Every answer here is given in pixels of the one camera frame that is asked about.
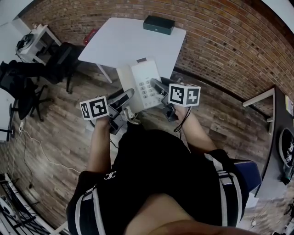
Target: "person's right arm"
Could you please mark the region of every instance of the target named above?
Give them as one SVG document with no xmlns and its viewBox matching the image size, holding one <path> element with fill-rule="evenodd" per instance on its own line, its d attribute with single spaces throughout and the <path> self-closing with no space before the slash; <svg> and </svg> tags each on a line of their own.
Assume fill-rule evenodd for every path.
<svg viewBox="0 0 294 235">
<path fill-rule="evenodd" d="M 175 105 L 175 114 L 179 118 L 179 123 L 184 119 L 188 108 Z M 190 151 L 196 153 L 207 153 L 216 149 L 211 138 L 205 133 L 195 115 L 190 113 L 182 126 Z"/>
</svg>

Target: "black desk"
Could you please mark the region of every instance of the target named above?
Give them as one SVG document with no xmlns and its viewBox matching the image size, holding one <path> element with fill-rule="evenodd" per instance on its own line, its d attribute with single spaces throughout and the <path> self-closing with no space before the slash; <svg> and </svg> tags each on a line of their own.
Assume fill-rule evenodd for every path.
<svg viewBox="0 0 294 235">
<path fill-rule="evenodd" d="M 293 117 L 286 110 L 285 94 L 277 86 L 243 103 L 245 107 L 271 95 L 273 96 L 271 147 L 269 157 L 261 176 L 262 184 L 258 187 L 255 194 L 255 197 L 267 199 L 282 198 L 287 188 L 284 183 L 280 181 L 284 163 L 278 152 L 278 142 L 280 133 L 285 127 L 289 128 L 294 133 Z"/>
</svg>

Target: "power outlet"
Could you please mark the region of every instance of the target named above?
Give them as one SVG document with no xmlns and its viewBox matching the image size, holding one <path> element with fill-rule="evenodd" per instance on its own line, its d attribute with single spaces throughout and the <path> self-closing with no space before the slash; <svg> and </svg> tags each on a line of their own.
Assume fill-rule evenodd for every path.
<svg viewBox="0 0 294 235">
<path fill-rule="evenodd" d="M 19 125 L 19 131 L 23 131 L 24 121 L 22 121 Z"/>
</svg>

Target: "person's right hand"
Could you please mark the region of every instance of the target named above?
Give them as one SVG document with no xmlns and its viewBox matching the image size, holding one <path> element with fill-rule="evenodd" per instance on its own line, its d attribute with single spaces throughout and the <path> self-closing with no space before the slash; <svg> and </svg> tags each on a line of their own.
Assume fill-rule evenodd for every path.
<svg viewBox="0 0 294 235">
<path fill-rule="evenodd" d="M 188 108 L 179 105 L 174 105 L 174 107 L 176 116 L 178 117 L 179 121 L 182 122 L 188 112 Z"/>
</svg>

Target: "white table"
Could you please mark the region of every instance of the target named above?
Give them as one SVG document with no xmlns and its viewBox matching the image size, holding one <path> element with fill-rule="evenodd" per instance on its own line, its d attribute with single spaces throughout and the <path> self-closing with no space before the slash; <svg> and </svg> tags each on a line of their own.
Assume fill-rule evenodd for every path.
<svg viewBox="0 0 294 235">
<path fill-rule="evenodd" d="M 39 49 L 36 47 L 36 45 L 40 42 L 40 39 L 44 35 L 44 33 L 48 33 L 48 35 L 56 42 L 57 45 L 61 45 L 61 42 L 57 39 L 57 37 L 49 30 L 48 25 L 41 25 L 39 24 L 37 28 L 33 29 L 32 34 L 34 34 L 34 41 L 33 43 L 26 49 L 22 50 L 19 55 L 29 61 L 33 61 L 35 59 L 37 62 L 46 64 L 44 61 L 42 61 L 40 58 L 36 56 Z"/>
<path fill-rule="evenodd" d="M 110 18 L 98 30 L 79 56 L 80 61 L 118 68 L 151 57 L 161 77 L 170 78 L 186 31 L 174 28 L 171 35 L 143 29 L 143 20 Z"/>
</svg>

